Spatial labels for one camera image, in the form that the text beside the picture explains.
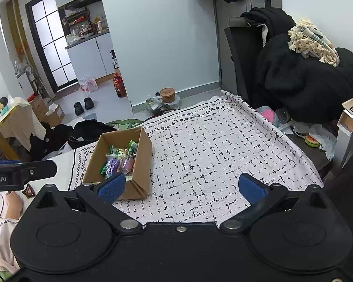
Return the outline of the purple snack box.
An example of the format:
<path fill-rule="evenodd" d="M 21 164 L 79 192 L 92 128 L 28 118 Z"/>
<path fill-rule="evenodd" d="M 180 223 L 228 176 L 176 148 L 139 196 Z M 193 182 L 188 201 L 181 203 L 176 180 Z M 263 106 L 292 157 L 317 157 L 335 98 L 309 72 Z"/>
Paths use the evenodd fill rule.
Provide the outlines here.
<path fill-rule="evenodd" d="M 117 173 L 121 160 L 115 157 L 107 157 L 105 164 L 105 178 L 109 178 Z"/>

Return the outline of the purple round snack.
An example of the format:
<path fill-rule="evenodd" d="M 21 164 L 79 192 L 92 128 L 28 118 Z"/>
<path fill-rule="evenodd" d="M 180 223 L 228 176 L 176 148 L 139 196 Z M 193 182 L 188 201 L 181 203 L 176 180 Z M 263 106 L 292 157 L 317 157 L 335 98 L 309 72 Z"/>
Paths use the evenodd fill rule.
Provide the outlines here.
<path fill-rule="evenodd" d="M 134 167 L 134 162 L 135 162 L 134 157 L 126 157 L 122 160 L 120 170 L 125 176 L 128 176 L 129 174 L 131 174 Z"/>

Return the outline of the green biscuit packet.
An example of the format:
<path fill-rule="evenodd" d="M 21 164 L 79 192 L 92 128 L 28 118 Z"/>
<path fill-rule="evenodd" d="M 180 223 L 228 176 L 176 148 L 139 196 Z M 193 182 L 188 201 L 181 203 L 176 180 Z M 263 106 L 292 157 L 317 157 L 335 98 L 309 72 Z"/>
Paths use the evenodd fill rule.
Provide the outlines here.
<path fill-rule="evenodd" d="M 109 147 L 109 152 L 106 154 L 107 158 L 114 158 L 114 159 L 124 159 L 128 154 L 127 148 L 117 148 L 111 145 Z"/>

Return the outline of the light green snack packet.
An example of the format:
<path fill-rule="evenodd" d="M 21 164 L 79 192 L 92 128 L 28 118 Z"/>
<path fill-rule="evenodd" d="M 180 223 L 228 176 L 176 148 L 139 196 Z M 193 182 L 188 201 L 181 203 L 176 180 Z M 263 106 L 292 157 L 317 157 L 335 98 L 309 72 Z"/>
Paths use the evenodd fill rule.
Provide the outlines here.
<path fill-rule="evenodd" d="M 136 155 L 137 150 L 138 150 L 137 142 L 130 140 L 129 145 L 128 145 L 128 149 L 127 149 L 127 155 L 129 157 L 134 157 Z"/>

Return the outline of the brown cardboard box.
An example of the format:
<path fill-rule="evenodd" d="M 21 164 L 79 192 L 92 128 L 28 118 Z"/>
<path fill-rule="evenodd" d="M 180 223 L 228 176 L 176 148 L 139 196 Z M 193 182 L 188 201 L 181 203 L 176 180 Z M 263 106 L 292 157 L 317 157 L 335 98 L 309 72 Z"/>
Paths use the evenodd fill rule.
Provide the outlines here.
<path fill-rule="evenodd" d="M 109 147 L 128 148 L 130 141 L 138 144 L 138 150 L 134 161 L 132 178 L 126 182 L 124 193 L 119 199 L 146 199 L 151 193 L 152 142 L 142 127 L 102 134 L 90 158 L 83 182 L 102 182 L 104 176 L 100 175 L 100 169 L 106 161 Z"/>

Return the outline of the watermelon plush toy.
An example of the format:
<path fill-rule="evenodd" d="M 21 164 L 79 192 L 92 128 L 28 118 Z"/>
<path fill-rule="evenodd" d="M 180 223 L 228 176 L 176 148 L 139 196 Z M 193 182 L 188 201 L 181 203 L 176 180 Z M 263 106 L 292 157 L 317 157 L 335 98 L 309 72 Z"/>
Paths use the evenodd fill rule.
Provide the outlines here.
<path fill-rule="evenodd" d="M 321 144 L 309 134 L 304 137 L 304 141 L 311 148 L 319 148 L 321 146 Z"/>

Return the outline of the left black slipper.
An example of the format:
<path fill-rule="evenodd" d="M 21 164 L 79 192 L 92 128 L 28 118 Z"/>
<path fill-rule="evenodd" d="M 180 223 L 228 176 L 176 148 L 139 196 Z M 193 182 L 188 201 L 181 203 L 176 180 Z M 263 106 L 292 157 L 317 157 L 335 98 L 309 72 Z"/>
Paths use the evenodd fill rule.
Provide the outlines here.
<path fill-rule="evenodd" d="M 75 102 L 74 103 L 74 113 L 76 116 L 80 116 L 84 113 L 84 108 L 83 106 L 81 105 L 80 102 Z"/>

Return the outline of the black slipper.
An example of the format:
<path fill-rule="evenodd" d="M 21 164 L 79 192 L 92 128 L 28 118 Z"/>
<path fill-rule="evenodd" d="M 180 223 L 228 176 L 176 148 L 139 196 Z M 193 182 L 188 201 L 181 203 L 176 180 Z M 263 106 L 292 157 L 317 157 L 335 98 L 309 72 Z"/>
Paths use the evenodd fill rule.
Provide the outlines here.
<path fill-rule="evenodd" d="M 74 113 L 76 116 L 80 116 L 84 113 L 84 108 L 83 106 L 81 105 L 80 102 L 75 102 L 74 103 Z"/>
<path fill-rule="evenodd" d="M 84 98 L 84 106 L 86 110 L 91 110 L 95 107 L 95 104 L 91 98 Z"/>

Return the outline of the right black slipper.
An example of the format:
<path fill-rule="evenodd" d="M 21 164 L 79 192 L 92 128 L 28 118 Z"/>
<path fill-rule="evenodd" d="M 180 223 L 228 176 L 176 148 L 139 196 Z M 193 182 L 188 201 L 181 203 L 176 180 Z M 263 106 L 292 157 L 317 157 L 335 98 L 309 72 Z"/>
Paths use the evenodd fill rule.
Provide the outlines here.
<path fill-rule="evenodd" d="M 91 110 L 95 107 L 95 104 L 91 98 L 84 98 L 84 106 L 86 110 Z"/>

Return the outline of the clear bag with items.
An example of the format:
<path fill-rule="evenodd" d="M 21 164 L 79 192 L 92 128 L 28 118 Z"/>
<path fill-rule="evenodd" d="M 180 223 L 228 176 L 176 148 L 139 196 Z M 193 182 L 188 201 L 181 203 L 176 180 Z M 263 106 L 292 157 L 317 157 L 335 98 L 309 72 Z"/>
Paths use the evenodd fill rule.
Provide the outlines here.
<path fill-rule="evenodd" d="M 164 102 L 161 96 L 148 98 L 145 101 L 145 109 L 152 115 L 162 115 L 165 110 Z"/>

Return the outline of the white side table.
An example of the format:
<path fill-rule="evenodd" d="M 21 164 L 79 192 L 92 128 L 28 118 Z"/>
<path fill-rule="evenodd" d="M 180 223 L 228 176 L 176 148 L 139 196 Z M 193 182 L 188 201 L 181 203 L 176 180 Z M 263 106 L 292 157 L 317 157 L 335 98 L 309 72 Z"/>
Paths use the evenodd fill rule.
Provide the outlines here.
<path fill-rule="evenodd" d="M 353 155 L 353 98 L 342 104 L 343 112 L 337 123 L 338 135 L 332 159 L 333 172 L 341 171 Z"/>

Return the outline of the red oil bottle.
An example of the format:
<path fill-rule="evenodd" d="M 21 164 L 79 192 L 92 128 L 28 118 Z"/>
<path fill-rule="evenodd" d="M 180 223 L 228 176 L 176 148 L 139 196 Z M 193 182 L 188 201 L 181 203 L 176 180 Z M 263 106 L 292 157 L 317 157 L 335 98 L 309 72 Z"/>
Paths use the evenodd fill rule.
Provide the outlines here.
<path fill-rule="evenodd" d="M 119 98 L 126 98 L 127 93 L 125 90 L 124 81 L 119 73 L 114 73 L 113 84 L 114 84 L 114 88 L 115 88 L 115 91 L 116 91 L 116 94 L 118 95 L 118 97 Z"/>

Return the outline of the black fleece blanket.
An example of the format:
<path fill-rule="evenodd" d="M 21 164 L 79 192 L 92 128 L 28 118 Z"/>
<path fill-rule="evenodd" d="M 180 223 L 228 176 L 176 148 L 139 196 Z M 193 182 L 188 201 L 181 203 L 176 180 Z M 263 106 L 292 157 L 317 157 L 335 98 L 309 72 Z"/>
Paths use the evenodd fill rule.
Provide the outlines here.
<path fill-rule="evenodd" d="M 296 25 L 280 8 L 253 8 L 241 14 L 250 26 L 262 26 L 263 49 L 257 57 L 254 108 L 284 108 L 292 119 L 326 123 L 339 118 L 341 104 L 353 98 L 353 52 L 336 48 L 333 67 L 291 51 L 288 31 Z"/>

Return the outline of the beige fringed cloth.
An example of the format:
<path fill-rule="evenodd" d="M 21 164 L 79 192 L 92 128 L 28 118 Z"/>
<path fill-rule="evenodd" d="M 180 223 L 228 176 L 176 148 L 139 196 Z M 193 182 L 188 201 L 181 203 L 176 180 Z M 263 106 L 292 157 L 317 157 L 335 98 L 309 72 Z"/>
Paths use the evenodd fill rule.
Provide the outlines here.
<path fill-rule="evenodd" d="M 299 19 L 288 31 L 289 49 L 304 58 L 315 57 L 321 63 L 338 67 L 340 57 L 331 41 L 308 18 Z"/>

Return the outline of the white kitchen cabinet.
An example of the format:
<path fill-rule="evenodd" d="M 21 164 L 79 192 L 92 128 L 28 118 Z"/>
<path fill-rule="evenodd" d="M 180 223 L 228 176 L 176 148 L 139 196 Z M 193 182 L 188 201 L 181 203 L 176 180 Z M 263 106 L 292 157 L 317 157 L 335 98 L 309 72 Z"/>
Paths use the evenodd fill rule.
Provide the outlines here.
<path fill-rule="evenodd" d="M 102 0 L 55 1 L 76 78 L 101 78 L 113 73 L 113 43 Z"/>

